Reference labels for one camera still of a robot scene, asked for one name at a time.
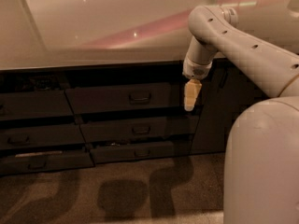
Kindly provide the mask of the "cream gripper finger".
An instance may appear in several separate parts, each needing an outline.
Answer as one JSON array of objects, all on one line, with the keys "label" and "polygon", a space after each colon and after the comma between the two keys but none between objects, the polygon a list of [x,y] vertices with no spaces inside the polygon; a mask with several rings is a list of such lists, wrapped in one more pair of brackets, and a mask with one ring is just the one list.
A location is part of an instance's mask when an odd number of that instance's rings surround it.
[{"label": "cream gripper finger", "polygon": [[184,87],[184,109],[193,111],[197,97],[202,89],[202,83],[197,79],[191,79]]}]

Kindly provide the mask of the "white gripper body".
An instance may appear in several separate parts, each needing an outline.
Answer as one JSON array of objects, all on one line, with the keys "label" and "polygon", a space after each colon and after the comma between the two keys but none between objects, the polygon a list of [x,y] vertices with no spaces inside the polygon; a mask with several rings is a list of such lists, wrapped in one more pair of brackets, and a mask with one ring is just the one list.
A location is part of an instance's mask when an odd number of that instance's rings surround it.
[{"label": "white gripper body", "polygon": [[212,63],[200,64],[195,63],[186,58],[183,62],[182,74],[188,79],[202,80],[207,77],[209,70],[212,67]]}]

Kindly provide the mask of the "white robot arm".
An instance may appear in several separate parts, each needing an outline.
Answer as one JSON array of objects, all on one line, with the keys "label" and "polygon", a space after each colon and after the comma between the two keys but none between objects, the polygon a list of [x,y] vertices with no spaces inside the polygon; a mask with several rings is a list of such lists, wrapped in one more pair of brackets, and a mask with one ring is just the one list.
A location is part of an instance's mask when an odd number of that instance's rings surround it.
[{"label": "white robot arm", "polygon": [[299,224],[299,56],[238,30],[237,21],[232,7],[190,13],[184,108],[193,110],[217,53],[266,94],[229,133],[223,224]]}]

